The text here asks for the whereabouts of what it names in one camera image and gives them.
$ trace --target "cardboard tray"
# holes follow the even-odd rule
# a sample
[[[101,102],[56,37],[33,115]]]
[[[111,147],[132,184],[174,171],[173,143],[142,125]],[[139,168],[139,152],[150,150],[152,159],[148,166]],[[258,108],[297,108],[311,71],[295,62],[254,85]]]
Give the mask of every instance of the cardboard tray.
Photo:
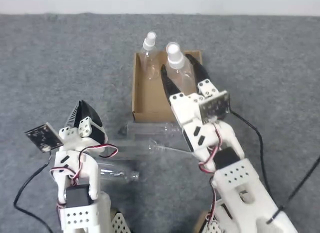
[[[199,50],[185,51],[202,64],[202,54]],[[167,62],[167,53],[158,54],[160,66]],[[132,83],[132,115],[136,122],[175,122],[176,118],[163,89],[161,76],[149,80],[142,72],[139,53],[134,54]]]

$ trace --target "black circuit board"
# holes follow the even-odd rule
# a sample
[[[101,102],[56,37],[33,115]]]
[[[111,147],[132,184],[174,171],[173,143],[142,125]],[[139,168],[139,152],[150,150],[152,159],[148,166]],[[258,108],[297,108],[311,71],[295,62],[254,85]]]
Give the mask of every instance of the black circuit board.
[[[223,119],[230,111],[230,95],[225,92],[218,97],[208,98],[199,104],[199,109],[204,124],[210,119]]]
[[[42,152],[48,152],[64,145],[49,123],[45,123],[34,129],[28,130],[25,132],[25,135]]]

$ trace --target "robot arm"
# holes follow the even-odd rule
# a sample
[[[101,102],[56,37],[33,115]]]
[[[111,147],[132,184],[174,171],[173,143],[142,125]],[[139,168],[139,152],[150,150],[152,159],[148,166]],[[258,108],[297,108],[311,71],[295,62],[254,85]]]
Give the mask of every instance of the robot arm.
[[[100,154],[108,137],[98,114],[80,101],[58,133],[63,145],[50,170],[58,186],[58,210],[65,233],[113,233],[109,196],[100,190],[100,169],[89,154]],[[79,184],[87,179],[88,184]]]
[[[193,65],[199,94],[180,92],[168,78],[164,65],[161,77],[190,151],[206,172],[214,174],[210,183],[221,196],[215,203],[215,220],[209,220],[203,232],[212,229],[224,233],[297,232],[284,212],[271,224],[266,223],[278,208],[245,158],[232,127],[222,121],[230,110],[229,94],[218,91],[194,57],[188,54],[186,57]]]

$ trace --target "plastic bottle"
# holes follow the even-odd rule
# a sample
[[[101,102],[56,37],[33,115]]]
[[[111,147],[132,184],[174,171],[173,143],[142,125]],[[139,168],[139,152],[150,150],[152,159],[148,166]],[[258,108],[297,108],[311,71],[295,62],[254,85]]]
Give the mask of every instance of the plastic bottle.
[[[149,140],[135,140],[135,139],[116,139],[112,140],[111,143],[115,145],[119,152],[114,157],[112,157],[112,161],[116,160],[145,160],[148,156],[163,154],[165,152],[168,153],[183,153],[190,154],[189,150],[184,150],[183,145],[182,149],[180,145],[164,145],[158,144],[156,141]],[[113,149],[106,148],[106,152],[104,155],[110,155],[113,152]],[[95,160],[99,163],[104,163],[106,160],[103,160],[100,157],[95,157]]]
[[[182,136],[181,129],[172,122],[165,123],[137,123],[128,121],[126,135],[129,138],[136,139],[137,136],[149,137],[164,136],[166,138]]]
[[[160,65],[157,58],[159,52],[156,48],[156,37],[157,34],[150,31],[143,41],[139,54],[143,74],[149,80],[156,79],[160,76]]]
[[[100,179],[114,182],[131,182],[139,180],[139,172],[125,164],[114,161],[97,161],[100,168]]]
[[[196,92],[193,67],[180,50],[176,42],[170,42],[166,47],[167,63],[165,65],[168,77],[186,96]]]

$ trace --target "white spray nozzle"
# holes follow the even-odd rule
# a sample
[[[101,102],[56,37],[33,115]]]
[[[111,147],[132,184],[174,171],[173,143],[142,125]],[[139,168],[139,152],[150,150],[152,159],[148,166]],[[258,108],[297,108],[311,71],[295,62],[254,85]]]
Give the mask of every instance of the white spray nozzle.
[[[180,69],[185,64],[185,56],[180,50],[180,46],[176,42],[170,42],[166,46],[166,52],[168,54],[168,62],[173,69]]]
[[[153,31],[148,32],[148,34],[146,35],[146,38],[143,41],[142,47],[146,51],[153,50],[153,48],[155,47],[155,44],[156,44],[156,38],[157,38],[157,34],[155,32],[153,32]]]

